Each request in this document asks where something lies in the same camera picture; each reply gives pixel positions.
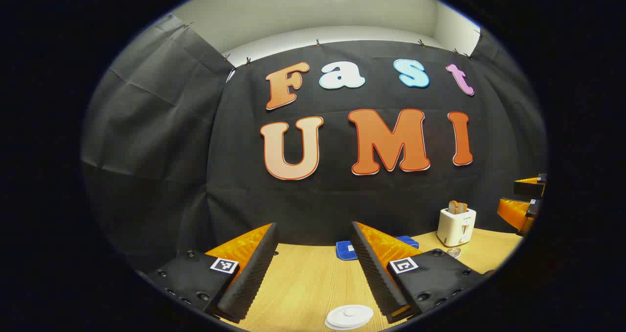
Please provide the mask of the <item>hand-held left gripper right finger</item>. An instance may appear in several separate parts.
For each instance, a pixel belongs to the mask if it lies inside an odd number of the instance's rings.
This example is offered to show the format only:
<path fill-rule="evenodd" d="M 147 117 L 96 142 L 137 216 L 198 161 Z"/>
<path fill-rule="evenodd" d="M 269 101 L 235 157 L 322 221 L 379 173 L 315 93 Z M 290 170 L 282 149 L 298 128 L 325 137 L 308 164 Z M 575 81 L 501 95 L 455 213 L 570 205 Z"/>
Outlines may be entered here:
<path fill-rule="evenodd" d="M 447 305 L 489 277 L 444 250 L 422 251 L 360 222 L 352 223 L 351 243 L 389 323 Z"/>

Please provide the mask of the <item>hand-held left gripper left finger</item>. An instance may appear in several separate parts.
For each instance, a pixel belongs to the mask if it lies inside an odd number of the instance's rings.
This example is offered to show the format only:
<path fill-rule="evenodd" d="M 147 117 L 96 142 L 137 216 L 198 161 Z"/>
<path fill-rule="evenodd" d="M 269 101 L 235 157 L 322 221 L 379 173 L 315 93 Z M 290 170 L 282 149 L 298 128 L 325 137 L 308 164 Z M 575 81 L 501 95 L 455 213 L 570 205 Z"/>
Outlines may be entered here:
<path fill-rule="evenodd" d="M 184 305 L 239 323 L 272 263 L 278 237 L 277 223 L 267 223 L 206 252 L 190 249 L 147 279 Z"/>

